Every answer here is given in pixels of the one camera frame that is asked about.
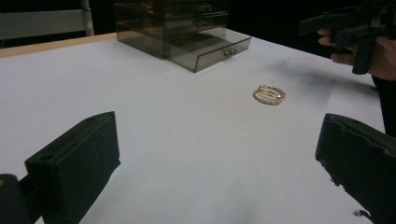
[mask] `jewelry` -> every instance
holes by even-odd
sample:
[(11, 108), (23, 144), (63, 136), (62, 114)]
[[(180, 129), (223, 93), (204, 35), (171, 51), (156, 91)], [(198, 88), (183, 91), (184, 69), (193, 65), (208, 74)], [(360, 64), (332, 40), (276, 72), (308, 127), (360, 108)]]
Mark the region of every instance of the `jewelry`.
[(265, 105), (279, 105), (285, 98), (286, 93), (272, 85), (262, 85), (253, 92), (253, 97)]

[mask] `transparent drawer organizer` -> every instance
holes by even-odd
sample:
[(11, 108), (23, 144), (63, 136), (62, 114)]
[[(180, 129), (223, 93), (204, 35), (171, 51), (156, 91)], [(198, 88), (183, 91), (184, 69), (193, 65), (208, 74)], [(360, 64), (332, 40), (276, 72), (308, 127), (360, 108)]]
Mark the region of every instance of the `transparent drawer organizer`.
[(120, 0), (117, 39), (192, 72), (248, 49), (251, 37), (226, 29), (224, 0)]

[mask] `dark background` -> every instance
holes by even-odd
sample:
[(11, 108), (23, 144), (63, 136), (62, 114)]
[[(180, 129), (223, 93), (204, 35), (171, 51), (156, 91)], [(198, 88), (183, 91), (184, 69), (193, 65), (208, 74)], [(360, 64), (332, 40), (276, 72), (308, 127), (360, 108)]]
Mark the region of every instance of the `dark background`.
[[(358, 0), (334, 1), (237, 1), (230, 0), (227, 28), (280, 45), (329, 57), (333, 49), (318, 44), (318, 35), (299, 35), (301, 20), (316, 17), (324, 11), (338, 7), (358, 6)], [(96, 35), (113, 33), (115, 28), (115, 0), (92, 0), (93, 28)], [(79, 8), (79, 0), (12, 0), (0, 1), (0, 12), (35, 11)], [(35, 38), (5, 40), (3, 47), (39, 43), (70, 37), (84, 36), (49, 35)]]

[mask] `human hand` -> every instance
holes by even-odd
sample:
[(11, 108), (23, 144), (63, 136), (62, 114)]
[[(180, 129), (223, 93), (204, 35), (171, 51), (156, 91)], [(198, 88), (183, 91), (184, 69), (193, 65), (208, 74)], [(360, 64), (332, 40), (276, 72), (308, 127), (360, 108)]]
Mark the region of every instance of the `human hand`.
[[(331, 29), (319, 29), (318, 34), (322, 35), (318, 40), (319, 44), (334, 46), (334, 43), (330, 41), (331, 33)], [(331, 55), (332, 61), (353, 66), (358, 46), (351, 46), (347, 49), (352, 54), (334, 53)], [(396, 81), (396, 40), (389, 40), (385, 36), (380, 36), (376, 39), (368, 73), (384, 80)]]

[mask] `white table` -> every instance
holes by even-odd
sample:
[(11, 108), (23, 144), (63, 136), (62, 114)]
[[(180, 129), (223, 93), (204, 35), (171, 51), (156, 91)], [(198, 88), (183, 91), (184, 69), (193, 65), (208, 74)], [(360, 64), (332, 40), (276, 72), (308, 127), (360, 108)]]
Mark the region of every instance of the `white table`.
[[(115, 111), (121, 166), (83, 224), (371, 223), (315, 160), (326, 113), (384, 131), (371, 77), (351, 70), (258, 38), (198, 73), (116, 39), (2, 58), (0, 172), (24, 177), (42, 147)], [(285, 100), (256, 101), (262, 84)]]

